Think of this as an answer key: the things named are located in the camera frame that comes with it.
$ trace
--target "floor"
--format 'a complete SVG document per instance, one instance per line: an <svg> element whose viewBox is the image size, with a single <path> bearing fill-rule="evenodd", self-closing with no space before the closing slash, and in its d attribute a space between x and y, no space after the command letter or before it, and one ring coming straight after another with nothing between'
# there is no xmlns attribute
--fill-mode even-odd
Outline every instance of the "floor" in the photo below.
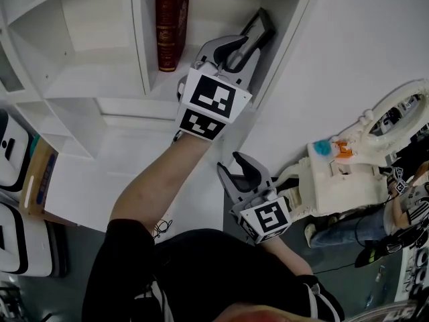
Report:
<svg viewBox="0 0 429 322"><path fill-rule="evenodd" d="M225 211L230 204L225 204ZM285 242L313 267L314 272L338 268L351 264L361 251L360 246L342 246L312 250L307 247L303 230L308 219L298 221L282 236ZM233 218L225 213L224 230L246 240L244 231ZM50 321L80 321L80 311L84 298L86 282L91 266L100 248L104 234L85 227L66 227L66 238L69 253L69 274L65 278L30 278L19 277L23 301L32 321L40 321L48 313ZM375 277L383 264L385 275L375 284ZM323 285L340 301L346 316L350 317L365 310L368 298L373 294L370 307L392 302L397 287L401 264L401 253L386 258L371 266L360 269L343 268L319 274ZM120 280L113 274L113 280Z"/></svg>

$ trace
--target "book spine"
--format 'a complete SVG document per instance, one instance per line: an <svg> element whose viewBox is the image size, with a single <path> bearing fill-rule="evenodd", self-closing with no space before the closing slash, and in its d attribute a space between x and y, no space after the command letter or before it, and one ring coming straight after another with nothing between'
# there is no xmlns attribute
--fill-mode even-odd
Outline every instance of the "book spine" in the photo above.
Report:
<svg viewBox="0 0 429 322"><path fill-rule="evenodd" d="M156 38L158 68L162 72L176 69L177 0L156 0Z"/></svg>

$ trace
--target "jeans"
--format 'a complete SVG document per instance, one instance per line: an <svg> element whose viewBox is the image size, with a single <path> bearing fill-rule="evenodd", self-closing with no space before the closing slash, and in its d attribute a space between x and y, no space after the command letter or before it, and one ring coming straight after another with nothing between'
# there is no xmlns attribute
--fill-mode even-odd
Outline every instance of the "jeans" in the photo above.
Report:
<svg viewBox="0 0 429 322"><path fill-rule="evenodd" d="M332 227L314 235L310 240L311 247L320 248L351 244L357 241L356 235L361 243L364 241L379 241L385 238L387 234L384 230L383 222L384 209L381 208L372 215L364 216L364 218L359 217L335 223Z"/></svg>

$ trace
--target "book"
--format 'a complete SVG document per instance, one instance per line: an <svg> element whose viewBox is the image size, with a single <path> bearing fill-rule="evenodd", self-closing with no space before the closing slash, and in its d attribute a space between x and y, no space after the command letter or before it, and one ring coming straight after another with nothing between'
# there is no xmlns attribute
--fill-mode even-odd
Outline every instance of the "book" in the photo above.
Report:
<svg viewBox="0 0 429 322"><path fill-rule="evenodd" d="M186 43L189 0L156 0L158 68L174 72Z"/></svg>

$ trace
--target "black shirt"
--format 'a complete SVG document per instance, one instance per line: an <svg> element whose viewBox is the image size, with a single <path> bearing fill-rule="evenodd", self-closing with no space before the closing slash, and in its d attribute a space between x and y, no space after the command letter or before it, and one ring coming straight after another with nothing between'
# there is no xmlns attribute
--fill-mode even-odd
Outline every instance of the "black shirt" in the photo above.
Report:
<svg viewBox="0 0 429 322"><path fill-rule="evenodd" d="M233 303L269 305L309 317L303 283L312 287L318 282L314 276L295 276L273 254L221 231L189 231L155 246L141 223L119 219L110 222L95 260L82 320L130 321L138 315L141 321L162 321L159 307L139 306L134 299L154 278L175 322L211 322ZM343 320L341 306L320 287ZM325 304L318 304L318 312L319 319L334 320Z"/></svg>

